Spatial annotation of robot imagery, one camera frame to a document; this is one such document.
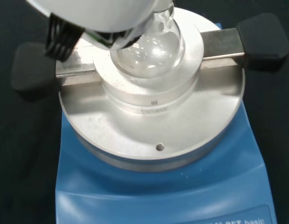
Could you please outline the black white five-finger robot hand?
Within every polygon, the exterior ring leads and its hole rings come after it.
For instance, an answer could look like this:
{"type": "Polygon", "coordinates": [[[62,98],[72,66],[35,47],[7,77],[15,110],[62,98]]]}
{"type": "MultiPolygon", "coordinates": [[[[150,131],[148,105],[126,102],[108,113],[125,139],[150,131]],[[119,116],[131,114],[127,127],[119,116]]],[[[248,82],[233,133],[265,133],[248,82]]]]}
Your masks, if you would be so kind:
{"type": "Polygon", "coordinates": [[[66,61],[80,38],[114,51],[139,40],[154,20],[156,0],[29,0],[48,17],[45,56],[66,61]]]}

